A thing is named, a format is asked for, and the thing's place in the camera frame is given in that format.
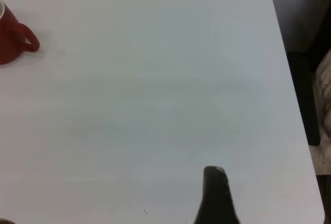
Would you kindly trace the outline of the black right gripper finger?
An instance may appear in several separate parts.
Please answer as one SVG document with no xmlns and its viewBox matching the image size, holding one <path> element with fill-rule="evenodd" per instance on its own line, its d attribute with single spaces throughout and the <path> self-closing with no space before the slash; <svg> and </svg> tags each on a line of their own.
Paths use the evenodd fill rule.
<svg viewBox="0 0 331 224">
<path fill-rule="evenodd" d="M 204 168 L 202 202 L 194 222 L 240 223 L 235 212 L 228 177 L 223 168 Z"/>
</svg>

